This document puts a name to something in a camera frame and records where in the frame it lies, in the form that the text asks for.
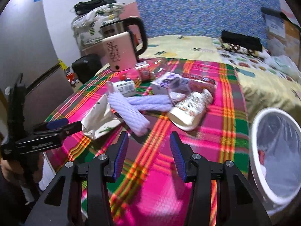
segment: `human hand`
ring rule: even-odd
[[[43,176],[44,155],[40,153],[38,160],[38,170],[34,172],[33,179],[35,183],[41,181]],[[18,161],[7,161],[1,158],[1,170],[4,178],[15,185],[19,185],[19,180],[24,182],[23,168]]]

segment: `product label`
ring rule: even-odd
[[[143,62],[137,63],[137,64],[136,64],[136,67],[140,67],[141,65],[145,65],[145,64],[147,64],[147,62],[146,62],[146,61],[143,61]]]
[[[125,97],[131,97],[136,94],[134,81],[120,81],[113,83],[115,91],[119,91]]]
[[[106,46],[111,61],[112,62],[120,61],[120,53],[119,53],[118,46],[113,41],[107,42]]]
[[[194,92],[189,97],[176,104],[176,107],[189,116],[196,116],[206,111],[204,94]]]
[[[183,73],[180,78],[180,85],[188,86],[193,92],[202,92],[203,89],[208,89],[210,93],[214,93],[216,82],[208,77]]]

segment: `plaid tablecloth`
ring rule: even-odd
[[[191,184],[184,184],[176,173],[169,145],[169,135],[177,131],[182,142],[210,161],[231,159],[247,176],[248,122],[242,91],[236,72],[230,65],[214,62],[169,59],[175,73],[190,72],[217,81],[213,104],[199,127],[190,132],[177,128],[166,113],[144,112],[151,122],[149,133],[135,136],[126,124],[91,141],[82,132],[68,137],[63,146],[47,152],[56,171],[67,161],[83,163],[104,153],[126,130],[129,145],[122,174],[116,183],[108,183],[110,205],[117,225],[183,225]],[[119,74],[106,70],[92,78],[59,106],[47,121],[68,118],[80,121],[106,92],[107,81],[117,82]],[[149,83],[137,87],[138,95],[151,95]],[[82,210],[87,209],[87,182],[82,186]],[[216,221],[216,182],[212,183],[211,225]]]

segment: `black kettle handle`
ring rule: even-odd
[[[141,54],[143,54],[145,52],[145,50],[147,49],[147,36],[145,33],[145,29],[144,29],[144,25],[142,20],[139,17],[136,16],[132,16],[132,17],[128,17],[126,19],[122,20],[123,25],[125,27],[129,26],[129,25],[137,25],[139,27],[139,31],[140,31],[140,35],[141,35],[141,39],[142,39],[142,48],[138,51],[135,51],[136,56],[139,56]]]

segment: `metal screw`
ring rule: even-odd
[[[98,156],[98,159],[100,159],[101,161],[105,160],[107,158],[106,154],[101,154]]]
[[[73,162],[72,161],[68,161],[68,162],[66,162],[66,164],[65,164],[65,167],[72,167],[73,166]]]
[[[200,154],[197,154],[197,153],[194,153],[194,154],[192,155],[192,158],[195,159],[195,160],[198,160],[198,159],[201,158],[201,155],[200,155]]]
[[[226,161],[226,165],[228,167],[233,167],[234,163],[233,163],[233,161]]]

